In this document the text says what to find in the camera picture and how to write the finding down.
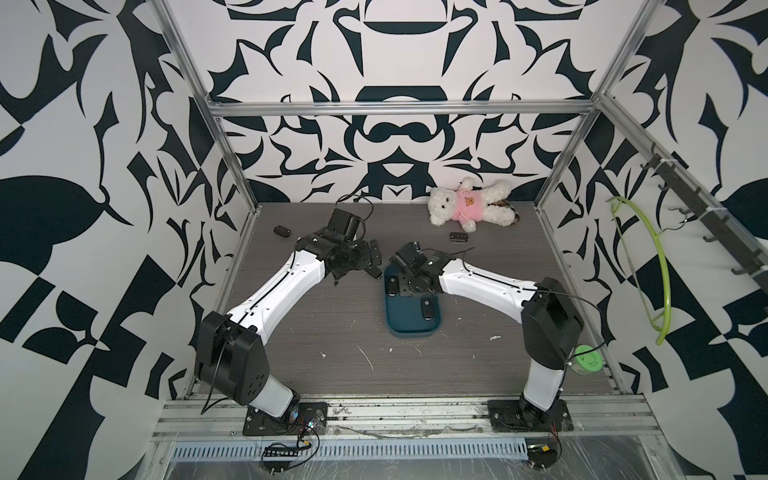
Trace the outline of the black car key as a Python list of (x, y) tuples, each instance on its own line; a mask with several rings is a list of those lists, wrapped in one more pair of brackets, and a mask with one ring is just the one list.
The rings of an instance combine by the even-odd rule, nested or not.
[(424, 297), (420, 303), (421, 314), (425, 321), (431, 321), (434, 316), (434, 304), (429, 298)]
[(464, 232), (451, 232), (449, 240), (453, 243), (466, 243), (469, 241), (469, 235)]
[(289, 238), (292, 234), (290, 229), (281, 225), (275, 226), (273, 232), (282, 238)]
[(390, 276), (386, 280), (386, 294), (390, 297), (398, 295), (399, 284), (397, 276)]

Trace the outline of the black car key front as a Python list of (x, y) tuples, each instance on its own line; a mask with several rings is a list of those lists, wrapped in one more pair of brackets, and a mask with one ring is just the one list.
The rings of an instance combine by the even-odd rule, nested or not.
[(434, 316), (434, 304), (429, 298), (424, 297), (420, 303), (421, 314), (425, 321), (431, 321)]

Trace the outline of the dark teal storage box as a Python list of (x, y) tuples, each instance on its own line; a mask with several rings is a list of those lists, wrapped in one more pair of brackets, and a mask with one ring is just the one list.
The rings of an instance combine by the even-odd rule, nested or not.
[[(435, 294), (390, 297), (386, 294), (386, 280), (394, 276), (397, 270), (390, 264), (384, 271), (385, 316), (389, 331), (400, 338), (422, 338), (437, 332), (442, 323), (438, 297)], [(420, 303), (426, 297), (433, 301), (435, 316), (425, 321), (421, 314)]]

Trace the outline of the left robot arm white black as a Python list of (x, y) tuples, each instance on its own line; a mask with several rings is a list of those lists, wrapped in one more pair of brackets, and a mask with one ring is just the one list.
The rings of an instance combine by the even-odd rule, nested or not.
[(299, 395), (271, 374), (265, 346), (298, 301), (327, 276), (351, 271), (381, 276), (376, 240), (309, 235), (256, 293), (228, 312), (213, 312), (200, 325), (195, 377), (226, 398), (283, 423), (298, 415)]

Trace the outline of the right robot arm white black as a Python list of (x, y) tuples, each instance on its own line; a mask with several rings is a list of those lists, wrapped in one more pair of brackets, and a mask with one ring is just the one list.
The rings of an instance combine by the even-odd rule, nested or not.
[(423, 249), (416, 242), (398, 249), (390, 263), (414, 293), (467, 298), (518, 322), (530, 357), (520, 408), (538, 416), (552, 410), (585, 326), (559, 281), (505, 277), (472, 266), (457, 253)]

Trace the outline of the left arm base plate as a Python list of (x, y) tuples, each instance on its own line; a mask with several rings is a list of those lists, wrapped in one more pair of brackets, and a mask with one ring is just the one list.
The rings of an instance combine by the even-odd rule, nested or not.
[(327, 427), (328, 404), (326, 402), (299, 401), (289, 406), (280, 417), (248, 407), (242, 434), (246, 437), (298, 435), (306, 428), (323, 434)]

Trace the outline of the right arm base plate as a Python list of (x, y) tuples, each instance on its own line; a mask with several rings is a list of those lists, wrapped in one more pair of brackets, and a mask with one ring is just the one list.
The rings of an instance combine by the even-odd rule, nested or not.
[(556, 399), (540, 410), (527, 400), (488, 400), (488, 416), (494, 432), (569, 432), (574, 425), (566, 402)]

